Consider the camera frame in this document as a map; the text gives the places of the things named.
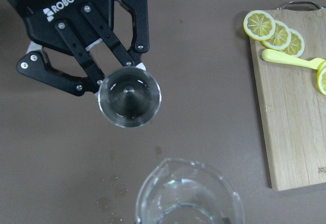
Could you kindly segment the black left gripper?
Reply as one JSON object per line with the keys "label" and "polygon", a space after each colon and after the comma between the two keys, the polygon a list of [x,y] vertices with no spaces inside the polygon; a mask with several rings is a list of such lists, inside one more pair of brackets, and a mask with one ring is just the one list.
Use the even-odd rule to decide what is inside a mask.
{"label": "black left gripper", "polygon": [[[128,53],[134,66],[144,68],[142,54],[149,50],[149,24],[147,0],[116,0],[131,14],[132,41]],[[82,14],[85,4],[91,3],[112,26],[113,0],[8,0],[25,23],[29,38],[42,46],[65,53],[71,51],[56,30],[59,21],[66,20],[81,38],[84,46],[97,41],[100,36]],[[17,64],[17,71],[29,78],[72,94],[82,96],[85,92],[97,93],[99,85],[88,77],[72,76],[55,69],[48,55],[42,51],[31,51]]]}

